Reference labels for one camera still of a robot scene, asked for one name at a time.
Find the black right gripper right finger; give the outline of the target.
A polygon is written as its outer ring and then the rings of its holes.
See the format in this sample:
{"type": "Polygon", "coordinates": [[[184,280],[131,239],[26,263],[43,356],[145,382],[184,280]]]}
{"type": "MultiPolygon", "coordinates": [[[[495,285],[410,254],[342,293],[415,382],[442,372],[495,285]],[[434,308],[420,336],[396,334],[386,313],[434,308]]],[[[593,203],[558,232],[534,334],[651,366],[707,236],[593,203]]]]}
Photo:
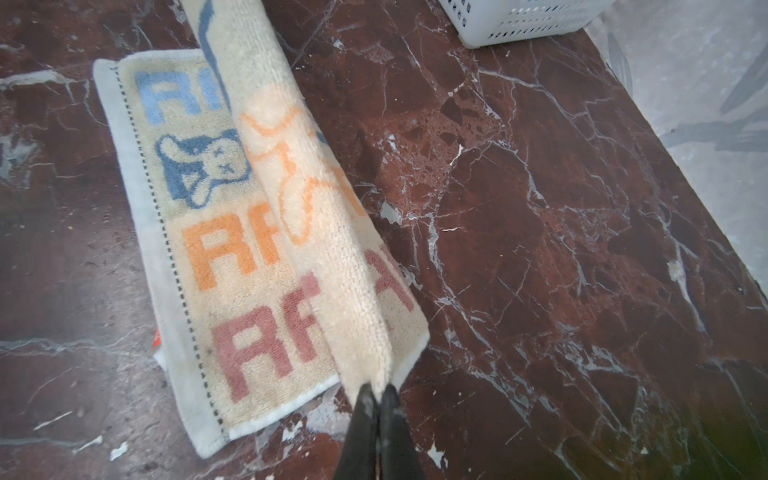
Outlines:
{"type": "Polygon", "coordinates": [[[379,443],[381,479],[425,479],[405,411],[392,384],[386,387],[381,398],[379,443]]]}

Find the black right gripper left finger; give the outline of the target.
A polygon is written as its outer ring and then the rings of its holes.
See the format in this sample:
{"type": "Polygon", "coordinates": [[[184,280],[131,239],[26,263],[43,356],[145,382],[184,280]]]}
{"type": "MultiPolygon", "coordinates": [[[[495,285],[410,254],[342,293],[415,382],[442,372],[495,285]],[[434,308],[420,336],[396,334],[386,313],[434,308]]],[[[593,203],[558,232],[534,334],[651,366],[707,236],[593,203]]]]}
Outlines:
{"type": "Polygon", "coordinates": [[[376,478],[378,419],[378,402],[371,384],[366,383],[358,392],[333,480],[376,478]]]}

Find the beige towel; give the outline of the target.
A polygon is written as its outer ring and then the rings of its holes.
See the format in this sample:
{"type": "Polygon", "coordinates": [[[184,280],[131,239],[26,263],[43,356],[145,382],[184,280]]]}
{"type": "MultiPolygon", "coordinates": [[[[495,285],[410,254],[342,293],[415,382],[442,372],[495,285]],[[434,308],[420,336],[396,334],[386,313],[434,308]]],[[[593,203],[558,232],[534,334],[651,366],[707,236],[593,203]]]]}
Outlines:
{"type": "Polygon", "coordinates": [[[335,384],[400,387],[426,318],[259,1],[186,1],[198,47],[98,60],[160,363],[197,454],[335,384]]]}

